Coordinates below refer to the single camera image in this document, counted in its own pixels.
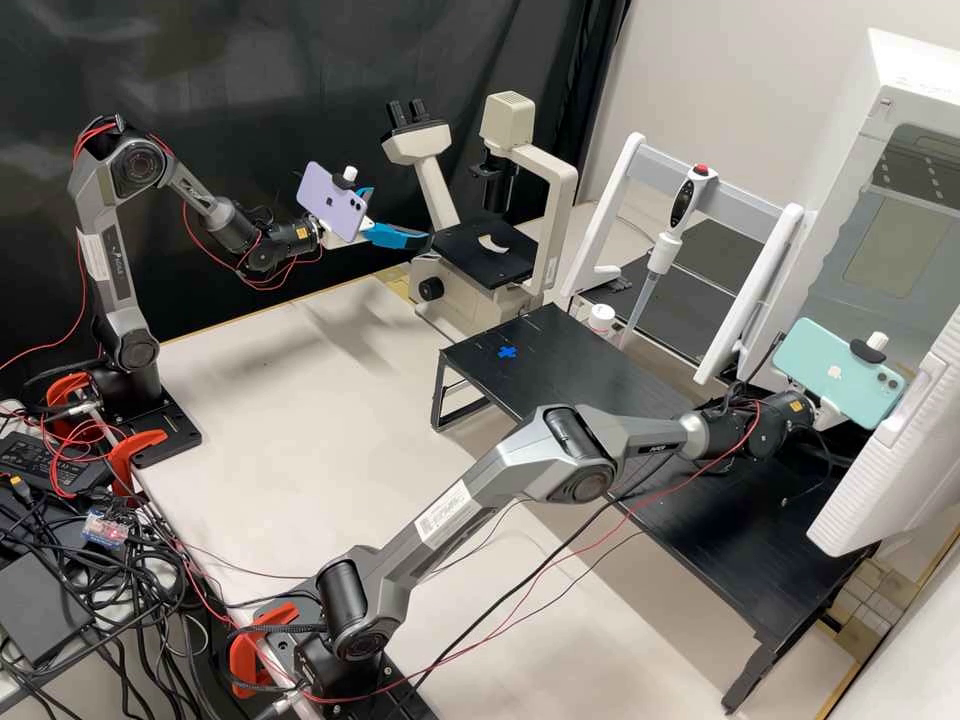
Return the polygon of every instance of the red clamp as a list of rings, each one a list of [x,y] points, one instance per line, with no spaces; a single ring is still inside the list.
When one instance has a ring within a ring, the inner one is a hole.
[[[291,602],[286,602],[254,620],[254,625],[286,625],[299,617],[300,611]],[[236,637],[230,645],[230,672],[250,685],[266,685],[270,674],[257,664],[257,641],[265,633],[244,633]],[[233,694],[240,699],[253,697],[256,693],[239,685],[233,686]]]
[[[130,458],[144,448],[159,445],[166,439],[167,433],[163,430],[144,430],[114,445],[113,450],[107,455],[107,460],[113,466],[113,472],[119,478],[113,481],[114,495],[125,497],[131,494],[133,481],[130,478]]]
[[[47,405],[50,407],[59,405],[69,398],[70,393],[88,387],[89,385],[90,376],[85,372],[70,373],[69,375],[64,375],[62,378],[57,378],[50,384],[50,387],[47,388]],[[56,420],[53,423],[53,431],[60,437],[66,437],[73,429],[73,425],[74,423],[69,420]],[[97,435],[97,433],[99,433],[99,430],[96,428],[90,428],[90,431],[91,435]],[[76,440],[83,442],[85,439],[84,435],[86,434],[86,430],[81,430],[77,434]]]

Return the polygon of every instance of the mounting plate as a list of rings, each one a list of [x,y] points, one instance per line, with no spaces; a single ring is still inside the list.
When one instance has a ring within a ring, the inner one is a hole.
[[[152,410],[129,417],[105,412],[104,420],[113,423],[130,435],[144,430],[163,430],[167,433],[167,439],[164,442],[144,448],[131,458],[131,463],[136,468],[150,467],[161,460],[197,447],[203,442],[197,426],[187,417],[166,388],[163,389],[156,407]]]

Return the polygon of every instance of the label sticker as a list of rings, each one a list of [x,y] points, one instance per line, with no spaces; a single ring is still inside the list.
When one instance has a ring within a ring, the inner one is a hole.
[[[103,244],[99,235],[87,235],[77,228],[77,239],[83,251],[83,262],[87,266],[87,273],[96,282],[110,279],[110,268],[107,265],[107,256],[103,252]]]
[[[463,480],[458,480],[420,515],[414,525],[424,545],[436,550],[480,510]]]

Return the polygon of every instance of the purple smartphone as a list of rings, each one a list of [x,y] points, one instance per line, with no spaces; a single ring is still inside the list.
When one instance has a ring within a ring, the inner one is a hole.
[[[304,210],[322,220],[344,242],[357,236],[367,203],[352,190],[343,190],[317,163],[310,161],[297,188],[297,202]]]

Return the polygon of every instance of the microscope focus knob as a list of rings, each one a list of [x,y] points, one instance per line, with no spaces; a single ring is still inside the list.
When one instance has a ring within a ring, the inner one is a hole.
[[[443,280],[434,276],[421,280],[417,290],[425,301],[439,300],[443,297]]]

